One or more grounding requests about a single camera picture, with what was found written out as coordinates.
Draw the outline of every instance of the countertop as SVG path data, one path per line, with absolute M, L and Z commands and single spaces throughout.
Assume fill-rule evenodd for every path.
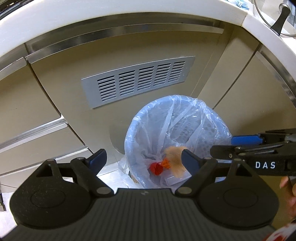
M 296 80 L 296 39 L 278 37 L 250 10 L 225 0 L 34 0 L 0 20 L 0 57 L 34 37 L 87 19 L 134 12 L 197 15 L 245 28 Z

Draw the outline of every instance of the plastic trash bag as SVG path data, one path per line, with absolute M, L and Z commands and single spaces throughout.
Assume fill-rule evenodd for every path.
M 144 106 L 133 118 L 124 143 L 126 159 L 119 162 L 119 170 L 124 172 L 128 166 L 143 188 L 175 190 L 185 180 L 168 186 L 162 174 L 156 176 L 148 170 L 151 163 L 162 161 L 167 147 L 186 146 L 204 158 L 210 156 L 213 145 L 230 145 L 230 140 L 225 123 L 203 101 L 166 96 Z

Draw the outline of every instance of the tile floor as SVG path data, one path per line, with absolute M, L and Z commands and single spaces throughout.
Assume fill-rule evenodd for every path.
M 118 172 L 117 162 L 104 166 L 102 170 L 98 173 L 98 177 L 109 187 L 111 187 L 114 190 L 114 192 L 116 192 L 118 188 L 128 188 L 128 186 L 123 183 L 121 176 Z M 9 208 L 9 200 L 12 194 L 13 192 L 2 193 L 4 205 L 7 211 L 0 212 L 0 238 L 5 236 L 10 230 L 12 230 L 16 226 L 16 223 L 13 219 L 13 216 Z

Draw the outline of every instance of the metal vent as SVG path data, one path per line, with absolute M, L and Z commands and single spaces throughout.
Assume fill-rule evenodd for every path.
M 150 90 L 184 82 L 195 56 L 158 60 L 96 74 L 81 80 L 95 108 Z

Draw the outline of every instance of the red object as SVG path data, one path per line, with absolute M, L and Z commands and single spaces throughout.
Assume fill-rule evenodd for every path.
M 149 169 L 153 174 L 157 176 L 163 172 L 163 167 L 158 162 L 153 162 L 150 165 Z

